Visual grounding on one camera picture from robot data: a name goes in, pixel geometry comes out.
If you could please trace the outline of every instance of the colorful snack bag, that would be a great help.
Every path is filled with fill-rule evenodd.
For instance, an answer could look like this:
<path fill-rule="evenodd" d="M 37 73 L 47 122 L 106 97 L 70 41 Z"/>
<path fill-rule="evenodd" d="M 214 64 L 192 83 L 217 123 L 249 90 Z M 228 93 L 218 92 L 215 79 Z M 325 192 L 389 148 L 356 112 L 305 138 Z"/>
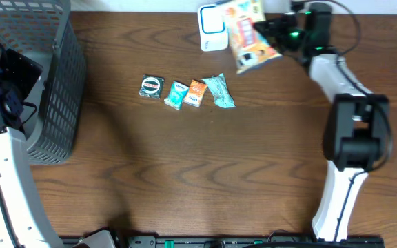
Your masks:
<path fill-rule="evenodd" d="M 206 84 L 192 80 L 190 90 L 187 92 L 183 101 L 194 107 L 200 107 L 206 88 Z"/>
<path fill-rule="evenodd" d="M 229 30 L 238 74 L 281 56 L 253 27 L 265 20 L 261 0 L 232 0 L 219 7 Z"/>
<path fill-rule="evenodd" d="M 188 86 L 176 81 L 173 82 L 170 94 L 167 98 L 165 98 L 165 104 L 175 108 L 176 110 L 180 110 L 180 108 L 182 107 L 183 99 L 187 94 L 187 90 Z"/>
<path fill-rule="evenodd" d="M 202 79 L 214 96 L 215 105 L 222 108 L 235 107 L 234 99 L 229 95 L 226 86 L 225 75 L 213 76 L 212 78 Z"/>

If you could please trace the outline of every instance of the small packet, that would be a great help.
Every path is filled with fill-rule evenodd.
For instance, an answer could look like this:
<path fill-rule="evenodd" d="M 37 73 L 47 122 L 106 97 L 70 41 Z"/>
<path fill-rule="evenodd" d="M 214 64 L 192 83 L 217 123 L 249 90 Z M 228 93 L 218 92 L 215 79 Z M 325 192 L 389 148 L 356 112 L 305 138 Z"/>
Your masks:
<path fill-rule="evenodd" d="M 281 56 L 267 40 L 254 29 L 254 23 L 265 21 L 261 0 L 232 0 L 222 3 L 221 12 L 229 30 L 232 54 L 237 74 Z"/>
<path fill-rule="evenodd" d="M 171 86 L 170 94 L 167 98 L 165 98 L 165 104 L 175 108 L 176 110 L 180 110 L 182 107 L 183 99 L 185 98 L 188 90 L 188 86 L 183 85 L 179 82 L 173 82 Z"/>
<path fill-rule="evenodd" d="M 160 99 L 163 90 L 163 82 L 165 79 L 157 76 L 143 75 L 141 89 L 139 94 L 141 96 Z"/>
<path fill-rule="evenodd" d="M 214 96 L 215 105 L 222 108 L 235 107 L 234 99 L 232 99 L 227 91 L 225 75 L 223 75 L 223 73 L 219 76 L 213 76 L 202 80 L 209 87 L 212 96 Z"/>
<path fill-rule="evenodd" d="M 190 90 L 187 92 L 183 102 L 194 107 L 200 107 L 206 88 L 206 84 L 192 80 Z"/>

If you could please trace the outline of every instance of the green light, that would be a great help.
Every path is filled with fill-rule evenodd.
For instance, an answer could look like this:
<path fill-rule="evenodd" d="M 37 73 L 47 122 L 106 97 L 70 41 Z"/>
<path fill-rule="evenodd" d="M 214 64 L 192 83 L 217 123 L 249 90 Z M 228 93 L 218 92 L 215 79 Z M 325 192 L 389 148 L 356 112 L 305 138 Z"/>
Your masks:
<path fill-rule="evenodd" d="M 290 36 L 292 36 L 292 37 L 294 37 L 294 38 L 298 37 L 298 35 L 300 35 L 300 32 L 293 32 L 293 33 L 290 33 Z"/>
<path fill-rule="evenodd" d="M 174 241 L 165 241 L 165 248 L 174 248 Z"/>

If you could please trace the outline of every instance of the orange candy wrapper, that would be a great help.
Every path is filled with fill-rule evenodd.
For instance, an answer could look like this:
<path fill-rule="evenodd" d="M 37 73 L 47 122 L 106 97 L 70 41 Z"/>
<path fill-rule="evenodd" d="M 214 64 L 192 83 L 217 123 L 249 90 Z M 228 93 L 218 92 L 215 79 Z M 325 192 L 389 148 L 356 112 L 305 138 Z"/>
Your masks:
<path fill-rule="evenodd" d="M 206 89 L 207 89 L 206 84 L 192 80 L 190 89 L 188 90 L 185 98 L 183 99 L 183 102 L 192 105 L 194 107 L 200 107 Z"/>
<path fill-rule="evenodd" d="M 219 8 L 229 31 L 237 74 L 281 57 L 253 27 L 257 21 L 265 21 L 261 0 L 232 0 Z"/>

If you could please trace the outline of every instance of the cable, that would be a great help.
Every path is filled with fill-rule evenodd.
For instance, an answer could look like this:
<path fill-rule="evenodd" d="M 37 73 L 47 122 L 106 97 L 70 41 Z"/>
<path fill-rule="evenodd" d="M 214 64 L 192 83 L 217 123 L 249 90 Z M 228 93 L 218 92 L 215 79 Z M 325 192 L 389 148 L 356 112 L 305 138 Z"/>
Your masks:
<path fill-rule="evenodd" d="M 8 210 L 7 210 L 6 204 L 4 202 L 3 194 L 1 191 L 1 186 L 0 186 L 0 209 L 1 209 L 3 219 L 4 219 L 4 224 L 6 225 L 6 229 L 7 229 L 8 235 L 10 237 L 10 240 L 12 241 L 13 247 L 21 248 L 21 245 L 19 244 L 16 234 L 14 232 L 12 222 L 10 221 L 10 218 L 8 215 Z"/>
<path fill-rule="evenodd" d="M 219 242 L 219 243 L 217 243 L 215 245 L 211 245 L 210 248 L 215 248 L 215 247 L 217 247 L 219 245 L 221 245 L 221 248 L 226 248 L 226 244 L 223 241 L 221 241 L 221 242 Z"/>
<path fill-rule="evenodd" d="M 275 248 L 275 247 L 292 247 L 292 248 L 341 248 L 348 247 L 347 245 L 333 245 L 333 244 L 320 244 L 320 243 L 309 243 L 309 242 L 269 242 L 256 245 L 248 245 L 244 248 Z"/>
<path fill-rule="evenodd" d="M 286 234 L 289 233 L 288 231 L 286 231 L 286 230 L 284 230 L 284 229 L 275 230 L 275 231 L 273 231 L 273 232 L 269 235 L 269 237 L 267 237 L 267 242 L 271 242 L 272 238 L 274 237 L 274 235 L 275 235 L 277 232 L 283 232 L 283 233 L 286 233 Z"/>
<path fill-rule="evenodd" d="M 33 104 L 33 103 L 29 103 L 29 102 L 22 102 L 22 106 L 27 106 L 27 107 L 33 107 L 33 113 L 30 114 L 30 116 L 27 118 L 27 120 L 22 122 L 22 125 L 26 124 L 26 122 L 28 122 L 33 116 L 34 114 L 38 111 L 38 107 Z"/>

